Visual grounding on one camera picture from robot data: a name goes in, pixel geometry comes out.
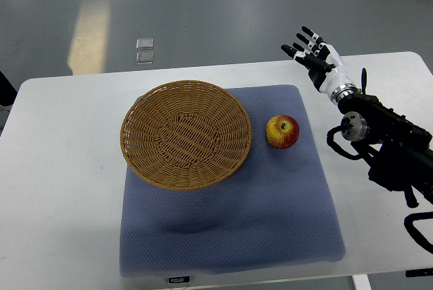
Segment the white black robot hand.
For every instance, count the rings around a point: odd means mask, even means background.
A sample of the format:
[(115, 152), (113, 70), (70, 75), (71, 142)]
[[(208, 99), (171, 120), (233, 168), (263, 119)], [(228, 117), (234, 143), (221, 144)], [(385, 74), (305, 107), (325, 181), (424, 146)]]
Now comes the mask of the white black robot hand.
[(335, 105), (344, 97), (357, 92), (356, 85), (348, 77), (346, 64), (322, 36), (303, 26), (296, 38), (297, 43), (282, 45), (281, 50), (307, 69), (317, 91), (326, 94)]

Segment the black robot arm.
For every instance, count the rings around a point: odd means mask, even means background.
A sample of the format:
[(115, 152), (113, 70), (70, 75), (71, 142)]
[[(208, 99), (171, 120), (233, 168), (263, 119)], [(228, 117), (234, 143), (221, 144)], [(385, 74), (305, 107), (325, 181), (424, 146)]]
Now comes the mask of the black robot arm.
[(340, 84), (331, 100), (343, 115), (341, 123), (327, 133), (327, 144), (350, 160), (364, 160), (368, 178), (379, 186), (402, 192), (409, 208), (416, 208), (418, 191), (432, 201), (432, 135), (385, 107), (365, 92), (367, 72), (361, 74), (361, 88)]

